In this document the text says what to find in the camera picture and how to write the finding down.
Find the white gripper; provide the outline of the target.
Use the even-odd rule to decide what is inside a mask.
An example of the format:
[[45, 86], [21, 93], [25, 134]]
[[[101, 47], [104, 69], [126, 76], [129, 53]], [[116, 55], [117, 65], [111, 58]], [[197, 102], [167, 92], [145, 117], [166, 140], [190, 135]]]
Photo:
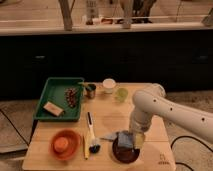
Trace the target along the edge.
[[135, 149], [141, 149], [145, 142], [145, 135], [143, 133], [147, 132], [150, 128], [150, 120], [147, 118], [137, 119], [135, 116], [130, 117], [129, 122], [129, 140], [131, 147]]

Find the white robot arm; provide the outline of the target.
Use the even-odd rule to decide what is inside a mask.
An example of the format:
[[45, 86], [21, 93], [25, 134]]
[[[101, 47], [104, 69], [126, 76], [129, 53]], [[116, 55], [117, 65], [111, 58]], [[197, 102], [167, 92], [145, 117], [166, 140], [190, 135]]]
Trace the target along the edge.
[[151, 126], [152, 117], [157, 115], [213, 143], [213, 113], [172, 102], [165, 96], [165, 89], [160, 84], [136, 90], [132, 96], [134, 109], [129, 130], [144, 134]]

